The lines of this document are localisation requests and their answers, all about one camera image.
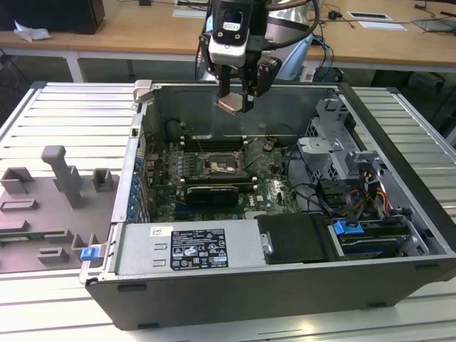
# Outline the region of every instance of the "warning label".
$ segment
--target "warning label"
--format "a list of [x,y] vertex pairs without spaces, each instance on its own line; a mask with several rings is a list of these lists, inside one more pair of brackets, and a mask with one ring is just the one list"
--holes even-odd
[[171,268],[216,269],[228,267],[224,229],[171,232]]

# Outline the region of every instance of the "wooden table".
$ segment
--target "wooden table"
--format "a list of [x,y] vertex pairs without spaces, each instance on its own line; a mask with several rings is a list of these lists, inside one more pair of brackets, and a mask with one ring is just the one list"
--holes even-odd
[[[53,38],[29,43],[12,32],[0,32],[0,47],[9,54],[65,58],[74,81],[79,82],[85,80],[80,58],[193,61],[203,19],[173,17],[176,8],[171,4],[138,6],[136,1],[104,2],[105,20],[95,35],[51,32]],[[347,11],[384,13],[393,22],[430,18],[424,11],[414,9],[415,2],[410,0],[325,0],[324,3],[339,6],[346,19],[350,18]],[[436,14],[442,10],[456,13],[455,5],[427,4]],[[322,6],[321,13],[327,17],[326,6]],[[363,28],[357,22],[352,24],[355,28],[346,22],[329,21],[323,29],[326,43],[334,50],[335,67],[456,72],[456,37],[452,35],[423,33],[415,24],[403,24],[407,31],[376,30]],[[304,75],[314,71],[322,58],[321,47],[312,46]]]
[[[410,0],[325,0],[325,4],[340,7],[347,20],[355,20],[347,11],[387,14],[407,31],[389,31],[363,28],[358,22],[350,24],[324,19],[323,34],[326,43],[334,50],[333,66],[339,68],[361,68],[398,71],[456,72],[456,37],[452,34],[423,33],[411,21],[431,19],[431,15],[414,9],[422,1]],[[456,13],[456,5],[427,3],[428,11]],[[321,16],[327,18],[328,7],[321,7]],[[315,68],[321,60],[321,47],[312,46],[307,55],[307,69]]]

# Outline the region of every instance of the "metal bracket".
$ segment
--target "metal bracket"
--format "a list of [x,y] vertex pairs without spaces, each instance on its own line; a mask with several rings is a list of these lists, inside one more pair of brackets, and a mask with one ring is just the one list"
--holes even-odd
[[360,164],[372,166],[374,162],[381,162],[376,151],[350,152],[345,157],[349,175],[358,175]]
[[316,105],[316,112],[323,124],[330,121],[345,121],[348,109],[339,98],[320,100]]

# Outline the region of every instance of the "blue latch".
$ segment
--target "blue latch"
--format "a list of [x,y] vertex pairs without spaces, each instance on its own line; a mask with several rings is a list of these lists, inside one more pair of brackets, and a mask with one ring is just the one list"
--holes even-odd
[[333,228],[337,235],[364,234],[364,229],[362,228],[361,223],[358,223],[356,226],[351,226],[347,224],[345,219],[340,219],[336,223],[333,223]]
[[81,261],[98,261],[100,258],[100,247],[84,247],[81,252]]

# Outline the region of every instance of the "floor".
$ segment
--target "floor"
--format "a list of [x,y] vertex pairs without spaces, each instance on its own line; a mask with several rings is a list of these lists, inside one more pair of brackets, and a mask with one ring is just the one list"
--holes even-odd
[[[25,77],[30,81],[71,82],[66,62],[60,58],[19,56],[14,58]],[[119,60],[83,59],[83,68],[89,82],[133,82],[135,79],[164,81],[193,80],[193,63],[172,61],[134,61],[135,78],[128,75],[127,63]],[[369,86],[373,71],[342,70],[343,80],[352,86]],[[434,116],[441,102],[456,86],[456,74],[444,74],[445,84],[440,92],[438,78],[429,73],[414,73],[408,84],[401,88],[403,95],[427,118]],[[390,86],[396,86],[391,80]],[[0,123],[3,123],[28,89],[28,82],[9,62],[0,70]],[[456,91],[446,101],[432,123],[439,127],[443,118],[456,109]]]

